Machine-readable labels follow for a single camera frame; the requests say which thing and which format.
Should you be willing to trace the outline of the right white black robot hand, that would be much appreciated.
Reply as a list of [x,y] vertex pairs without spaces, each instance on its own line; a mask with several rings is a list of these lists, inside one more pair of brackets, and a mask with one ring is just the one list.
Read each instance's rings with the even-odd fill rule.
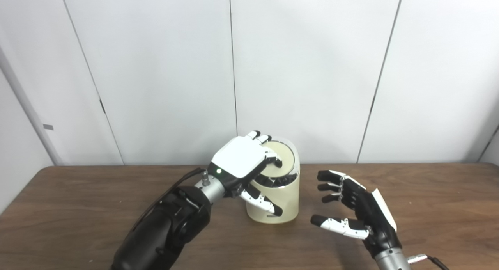
[[322,198],[324,204],[334,201],[354,211],[355,219],[312,215],[310,222],[320,228],[363,241],[372,257],[389,249],[401,249],[397,224],[381,192],[369,192],[365,186],[346,173],[331,169],[320,170],[319,191],[330,191]]

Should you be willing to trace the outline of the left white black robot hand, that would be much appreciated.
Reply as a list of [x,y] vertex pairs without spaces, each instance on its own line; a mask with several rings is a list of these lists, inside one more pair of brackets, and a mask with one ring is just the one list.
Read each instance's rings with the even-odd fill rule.
[[282,167],[279,155],[263,145],[271,139],[260,131],[231,139],[213,156],[207,172],[221,183],[223,197],[240,197],[248,204],[280,217],[282,208],[251,184],[267,165]]

